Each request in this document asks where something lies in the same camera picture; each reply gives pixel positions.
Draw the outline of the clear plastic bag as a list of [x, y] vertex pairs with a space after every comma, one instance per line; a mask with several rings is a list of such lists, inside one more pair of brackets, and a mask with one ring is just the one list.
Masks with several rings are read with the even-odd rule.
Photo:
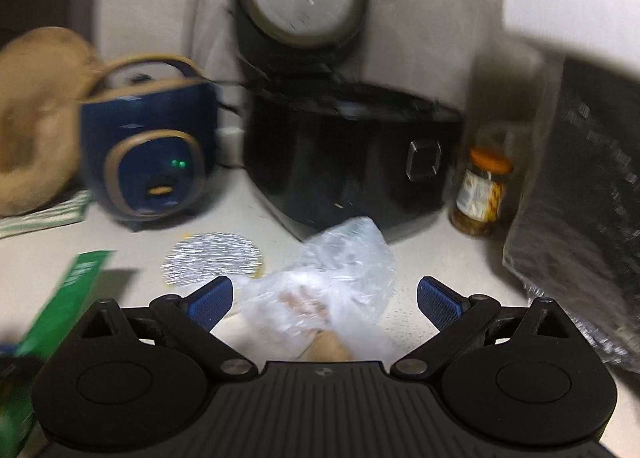
[[388, 365], [400, 347], [378, 326], [394, 293], [395, 260], [370, 218], [308, 238], [283, 270], [240, 291], [239, 310], [263, 360], [301, 360], [318, 331], [332, 330], [352, 360]]

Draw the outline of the green noodle package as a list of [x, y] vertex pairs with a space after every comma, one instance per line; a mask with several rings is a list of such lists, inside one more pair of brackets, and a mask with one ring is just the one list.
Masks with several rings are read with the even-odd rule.
[[44, 362], [54, 353], [88, 308], [96, 278], [108, 251], [76, 256], [32, 326], [16, 345], [1, 347], [1, 455], [15, 457], [34, 424], [32, 385]]

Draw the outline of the round foil yellow lid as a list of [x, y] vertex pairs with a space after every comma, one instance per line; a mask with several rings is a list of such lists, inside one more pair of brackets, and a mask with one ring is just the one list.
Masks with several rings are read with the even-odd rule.
[[164, 259], [165, 282], [173, 287], [199, 287], [219, 277], [257, 278], [264, 258], [256, 244], [232, 233], [186, 236]]

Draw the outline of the orange lid pickle jar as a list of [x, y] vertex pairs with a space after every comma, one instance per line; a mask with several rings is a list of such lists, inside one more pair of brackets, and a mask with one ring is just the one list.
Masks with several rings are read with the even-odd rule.
[[497, 148], [474, 146], [449, 212], [451, 224], [469, 236], [491, 233], [498, 224], [513, 161]]

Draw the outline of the ginger root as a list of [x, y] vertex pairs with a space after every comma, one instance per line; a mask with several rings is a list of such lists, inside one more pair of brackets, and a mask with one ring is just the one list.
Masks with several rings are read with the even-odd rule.
[[318, 331], [300, 356], [305, 362], [334, 363], [350, 362], [352, 352], [343, 344], [340, 337], [332, 330]]

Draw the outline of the foil covered stove panel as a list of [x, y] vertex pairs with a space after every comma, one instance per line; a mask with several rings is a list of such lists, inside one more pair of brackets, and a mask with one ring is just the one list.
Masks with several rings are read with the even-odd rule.
[[503, 264], [602, 360], [639, 369], [639, 80], [568, 58], [534, 126]]

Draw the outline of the blue rice cooker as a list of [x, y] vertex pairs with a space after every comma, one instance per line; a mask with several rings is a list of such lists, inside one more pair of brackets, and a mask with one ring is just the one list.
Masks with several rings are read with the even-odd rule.
[[80, 170], [94, 200], [138, 230], [195, 204], [217, 161], [217, 87], [191, 59], [132, 56], [79, 101]]

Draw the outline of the black rice cooker open lid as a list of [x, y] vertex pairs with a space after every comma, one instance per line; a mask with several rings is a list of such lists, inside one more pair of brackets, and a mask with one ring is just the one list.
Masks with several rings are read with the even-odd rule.
[[356, 216], [389, 240], [430, 224], [462, 137], [460, 111], [344, 77], [369, 0], [233, 0], [245, 79], [243, 164], [295, 237]]

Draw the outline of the round wooden cutting board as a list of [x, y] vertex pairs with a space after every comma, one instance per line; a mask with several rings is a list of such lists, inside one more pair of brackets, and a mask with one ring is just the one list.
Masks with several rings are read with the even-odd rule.
[[1, 214], [36, 210], [79, 170], [79, 100], [102, 62], [79, 34], [38, 28], [1, 49]]

